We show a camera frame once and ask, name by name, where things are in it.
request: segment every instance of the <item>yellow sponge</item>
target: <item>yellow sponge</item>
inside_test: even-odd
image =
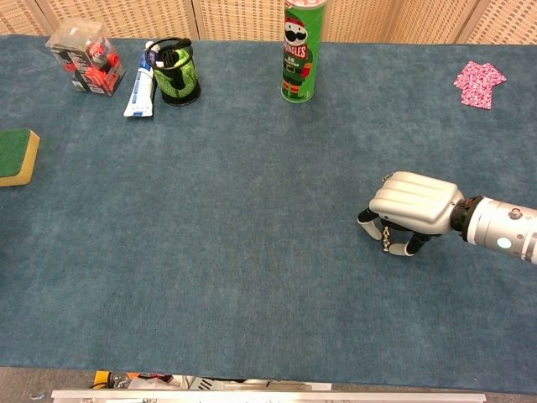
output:
[[[39,136],[29,128],[0,130],[0,186],[32,180]]]

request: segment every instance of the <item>pringles can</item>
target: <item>pringles can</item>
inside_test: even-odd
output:
[[[282,95],[289,102],[313,97],[325,5],[326,0],[285,1]]]

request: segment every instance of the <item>clear plastic box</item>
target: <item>clear plastic box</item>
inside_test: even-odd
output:
[[[79,92],[111,96],[125,75],[103,23],[83,18],[63,21],[46,47],[70,75]]]

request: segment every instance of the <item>toothpaste tube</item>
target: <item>toothpaste tube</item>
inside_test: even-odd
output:
[[[151,46],[153,42],[149,41],[145,44],[145,49]],[[142,54],[140,60],[140,66],[136,73],[136,81],[134,82],[133,92],[128,100],[124,117],[147,117],[153,116],[153,92],[154,92],[154,80],[153,80],[153,68],[145,60],[145,51]]]

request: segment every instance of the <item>wicker wall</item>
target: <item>wicker wall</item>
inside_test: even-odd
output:
[[[334,42],[537,44],[537,0],[329,0]],[[47,35],[68,17],[112,37],[282,40],[284,0],[0,0],[0,34]]]
[[[283,40],[280,0],[194,0],[204,39]]]
[[[197,38],[190,0],[48,0],[48,4],[59,21],[69,17],[100,20],[112,37]]]
[[[467,42],[537,44],[537,1],[492,0]]]
[[[400,1],[388,42],[454,43],[475,5],[474,0]]]
[[[383,42],[394,0],[332,0],[325,16],[327,40],[333,42]]]
[[[0,0],[0,34],[44,35],[45,31],[23,0]]]

